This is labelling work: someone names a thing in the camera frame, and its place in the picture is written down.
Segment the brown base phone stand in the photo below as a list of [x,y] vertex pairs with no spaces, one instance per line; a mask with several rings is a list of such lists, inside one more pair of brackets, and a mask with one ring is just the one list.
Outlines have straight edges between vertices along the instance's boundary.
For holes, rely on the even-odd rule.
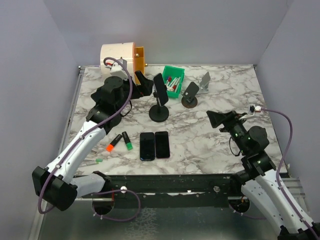
[[193,81],[188,85],[182,94],[181,104],[188,109],[194,108],[198,104],[196,95],[199,91],[199,86]]

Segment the white folding phone stand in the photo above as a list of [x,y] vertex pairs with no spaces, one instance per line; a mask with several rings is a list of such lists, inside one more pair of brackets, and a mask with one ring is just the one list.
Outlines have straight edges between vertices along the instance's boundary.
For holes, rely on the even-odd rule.
[[198,91],[198,95],[201,94],[207,94],[209,92],[209,83],[211,80],[211,76],[210,73],[207,72],[202,78],[201,81],[199,83],[199,91]]

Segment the black phone stand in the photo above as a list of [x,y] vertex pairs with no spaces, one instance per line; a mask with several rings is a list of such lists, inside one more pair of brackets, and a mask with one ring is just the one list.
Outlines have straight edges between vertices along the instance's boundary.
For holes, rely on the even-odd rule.
[[156,123],[164,122],[169,117],[169,109],[166,107],[166,103],[169,101],[168,94],[159,94],[158,92],[154,91],[153,96],[156,98],[157,104],[153,105],[149,109],[149,117]]

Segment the purple edged phone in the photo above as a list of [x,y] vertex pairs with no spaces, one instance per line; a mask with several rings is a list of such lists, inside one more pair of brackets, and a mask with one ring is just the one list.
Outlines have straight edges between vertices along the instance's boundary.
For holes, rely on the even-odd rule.
[[155,155],[157,159],[170,157],[169,134],[167,131],[155,132]]

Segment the black phone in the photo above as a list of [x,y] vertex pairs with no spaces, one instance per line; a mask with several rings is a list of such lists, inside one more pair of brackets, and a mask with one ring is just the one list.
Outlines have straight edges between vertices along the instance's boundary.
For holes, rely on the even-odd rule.
[[153,132],[142,132],[139,139],[139,156],[141,161],[153,161],[156,158],[155,134]]

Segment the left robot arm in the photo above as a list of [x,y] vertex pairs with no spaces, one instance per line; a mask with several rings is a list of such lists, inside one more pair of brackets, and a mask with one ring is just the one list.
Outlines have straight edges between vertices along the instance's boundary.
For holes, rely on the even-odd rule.
[[76,198],[92,193],[103,198],[110,193],[111,179],[105,174],[94,171],[79,178],[74,178],[74,175],[93,147],[121,122],[124,107],[133,99],[151,95],[154,82],[139,70],[135,75],[139,85],[135,85],[132,78],[106,78],[91,95],[95,106],[89,111],[79,133],[45,168],[35,168],[32,180],[40,201],[45,200],[65,211]]

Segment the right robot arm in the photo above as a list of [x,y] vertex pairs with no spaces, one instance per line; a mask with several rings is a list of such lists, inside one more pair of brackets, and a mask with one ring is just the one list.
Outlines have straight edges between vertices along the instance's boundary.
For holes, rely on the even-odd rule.
[[265,112],[261,106],[250,106],[248,113],[227,113],[208,110],[206,112],[212,128],[229,133],[239,148],[244,169],[232,175],[229,189],[236,195],[244,195],[253,203],[277,233],[279,240],[318,240],[320,224],[304,211],[280,176],[265,149],[269,145],[267,131],[260,126],[249,130],[244,122],[255,113]]

